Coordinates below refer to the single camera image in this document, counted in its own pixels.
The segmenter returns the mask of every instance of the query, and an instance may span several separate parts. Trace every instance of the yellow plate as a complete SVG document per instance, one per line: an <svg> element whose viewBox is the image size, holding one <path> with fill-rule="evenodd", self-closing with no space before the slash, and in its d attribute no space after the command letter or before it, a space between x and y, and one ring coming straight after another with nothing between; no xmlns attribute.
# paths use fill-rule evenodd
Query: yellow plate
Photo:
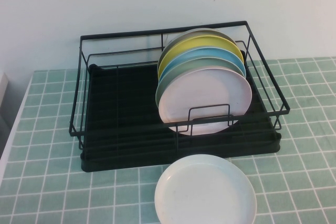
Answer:
<svg viewBox="0 0 336 224"><path fill-rule="evenodd" d="M179 54L194 47L205 47L205 46L212 46L226 49L234 53L236 56L238 56L239 59L242 61L242 63L244 63L242 53L240 52L239 48L231 41L215 35L200 35L186 40L182 40L175 46L173 46L163 57L159 69L157 71L157 75L161 76L164 68L169 64L171 60L173 60Z"/></svg>

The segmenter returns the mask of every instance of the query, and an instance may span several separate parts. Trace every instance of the white wall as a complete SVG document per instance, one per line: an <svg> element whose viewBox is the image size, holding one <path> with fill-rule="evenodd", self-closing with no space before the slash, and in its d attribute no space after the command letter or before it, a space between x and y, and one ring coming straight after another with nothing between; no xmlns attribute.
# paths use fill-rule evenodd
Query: white wall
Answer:
<svg viewBox="0 0 336 224"><path fill-rule="evenodd" d="M335 56L335 0L0 0L3 113L36 69L75 68L80 35L247 20L267 58Z"/></svg>

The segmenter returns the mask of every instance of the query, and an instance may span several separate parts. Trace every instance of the plate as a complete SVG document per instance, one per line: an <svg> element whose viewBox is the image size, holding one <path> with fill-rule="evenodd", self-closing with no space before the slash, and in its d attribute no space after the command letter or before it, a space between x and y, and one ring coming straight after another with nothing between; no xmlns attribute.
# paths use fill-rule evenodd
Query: plate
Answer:
<svg viewBox="0 0 336 224"><path fill-rule="evenodd" d="M240 52L239 48L231 41L215 35L201 35L182 40L179 43L175 44L162 58L162 61L158 68L158 72L162 72L163 69L169 64L169 62L181 53L195 47L209 46L226 49L237 55L242 63L244 63L242 53Z"/></svg>
<svg viewBox="0 0 336 224"><path fill-rule="evenodd" d="M213 57L207 55L201 55L196 57L195 59L187 60L185 62L180 63L172 67L165 75L162 75L159 84L157 85L155 101L156 105L159 106L160 98L164 92L164 90L168 87L168 85L179 75L193 69L197 69L199 67L205 66L221 66L227 69L231 69L240 75L243 75L241 70L234 65L232 62L228 60L224 60L220 57Z"/></svg>
<svg viewBox="0 0 336 224"><path fill-rule="evenodd" d="M234 40L232 40L229 36L221 33L218 30L215 29L211 29L211 28L196 28L196 29L192 29L192 30L188 30L185 31L184 33L181 33L179 35L177 35L175 38L173 38L171 41L168 42L168 45L163 49L162 53L161 53L161 57L157 63L157 68L159 68L159 65L162 61L163 56L165 56L165 54L178 42L184 40L184 39L188 39L190 37L194 37L194 36L199 36L199 35L204 35L204 34L211 34L211 35L217 35L220 37L223 37L229 41L231 41L232 43L236 44L234 42Z"/></svg>
<svg viewBox="0 0 336 224"><path fill-rule="evenodd" d="M203 66L184 72L170 82L158 100L159 114L164 123L187 121L190 108L230 104L230 114L243 115L251 99L251 87L243 76L225 67ZM199 108L191 111L190 120L227 114L228 106ZM211 134L228 127L228 122L195 124L192 133ZM179 126L178 131L190 135L191 127Z"/></svg>
<svg viewBox="0 0 336 224"><path fill-rule="evenodd" d="M182 62L185 62L186 60L198 58L199 56L202 56L202 55L210 55L213 57L228 60L232 62L233 64L235 64L240 69L240 72L242 73L242 75L246 77L246 70L245 70L244 64L238 58L238 56L236 56L232 52L222 49L222 48L218 48L218 47L198 47L198 48L193 48L191 50L188 50L176 56L171 62L169 62L169 64L163 69L162 72L157 73L157 75L159 76L159 80L161 80L162 76L165 75L174 66L181 64Z"/></svg>
<svg viewBox="0 0 336 224"><path fill-rule="evenodd" d="M169 166L154 201L161 224L252 224L257 211L245 174L223 158L203 154Z"/></svg>

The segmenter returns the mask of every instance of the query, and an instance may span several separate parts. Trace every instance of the black dish rack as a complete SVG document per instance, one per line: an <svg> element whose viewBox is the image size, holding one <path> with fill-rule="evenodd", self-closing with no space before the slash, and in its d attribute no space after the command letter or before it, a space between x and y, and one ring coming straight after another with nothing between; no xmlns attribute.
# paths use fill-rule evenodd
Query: black dish rack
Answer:
<svg viewBox="0 0 336 224"><path fill-rule="evenodd" d="M113 60L113 56L119 54L150 51L158 51L159 54L164 48L164 36L203 27L243 28L248 33L247 43L236 41L242 46L246 79L253 93L245 115L233 116L228 113L211 118L162 123L155 104L157 61L100 66L89 64L94 57ZM159 36L161 44L149 48L92 53L87 57L83 53L84 41L95 43L127 38L131 42L141 36ZM251 56L252 45L259 56L257 60ZM228 106L229 109L229 104L209 106ZM276 132L281 129L279 118L288 114L289 110L246 21L80 37L78 76L69 133L79 140L82 169L85 172L170 164L181 157L200 153L234 157L277 152L281 139L281 134ZM227 122L231 126L218 133L191 136L169 129L178 129L181 125L188 125L192 129L195 124L212 122Z"/></svg>

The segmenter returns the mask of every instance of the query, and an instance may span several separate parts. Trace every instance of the blue plate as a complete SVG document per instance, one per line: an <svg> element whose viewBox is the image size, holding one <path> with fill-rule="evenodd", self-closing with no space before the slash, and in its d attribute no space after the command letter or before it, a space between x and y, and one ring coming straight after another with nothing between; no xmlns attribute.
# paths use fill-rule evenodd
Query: blue plate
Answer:
<svg viewBox="0 0 336 224"><path fill-rule="evenodd" d="M242 71L242 73L244 74L244 77L246 77L246 70L245 70L244 64L238 58L238 56L236 56L234 53L228 50L225 50L223 48L218 48L218 47L198 47L198 48L190 49L178 55L171 62L169 62L169 64L162 71L161 76L159 76L159 82L164 77L164 75L167 74L167 72L173 67L175 67L176 65L184 63L188 60L197 59L199 57L203 58L205 55L209 55L209 56L216 57L216 58L221 58L221 59L232 62Z"/></svg>

